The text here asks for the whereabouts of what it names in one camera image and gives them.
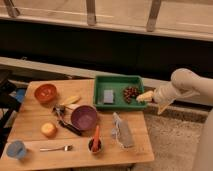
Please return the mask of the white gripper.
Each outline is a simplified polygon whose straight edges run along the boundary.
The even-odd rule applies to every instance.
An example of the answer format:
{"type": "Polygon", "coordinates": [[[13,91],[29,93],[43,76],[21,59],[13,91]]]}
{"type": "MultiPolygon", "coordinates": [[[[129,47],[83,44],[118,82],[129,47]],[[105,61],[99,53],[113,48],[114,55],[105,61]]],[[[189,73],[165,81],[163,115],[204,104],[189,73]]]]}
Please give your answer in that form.
{"type": "Polygon", "coordinates": [[[171,83],[166,83],[164,85],[159,86],[153,91],[147,91],[137,96],[136,100],[138,102],[150,102],[152,99],[158,104],[157,114],[161,115],[166,108],[181,96],[180,91],[171,83]]]}

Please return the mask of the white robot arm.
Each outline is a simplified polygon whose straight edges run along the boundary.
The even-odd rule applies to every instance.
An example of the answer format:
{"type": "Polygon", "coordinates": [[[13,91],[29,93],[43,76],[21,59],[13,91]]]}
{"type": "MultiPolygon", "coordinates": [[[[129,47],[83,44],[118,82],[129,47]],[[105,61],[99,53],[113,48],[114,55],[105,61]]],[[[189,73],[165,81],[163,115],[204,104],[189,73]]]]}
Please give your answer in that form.
{"type": "MultiPolygon", "coordinates": [[[[154,101],[158,104],[158,113],[161,114],[175,100],[194,95],[206,96],[213,104],[213,79],[199,76],[186,68],[179,68],[172,73],[170,82],[154,91],[138,95],[136,100],[154,101]]],[[[213,109],[204,123],[192,171],[213,171],[213,109]]]]}

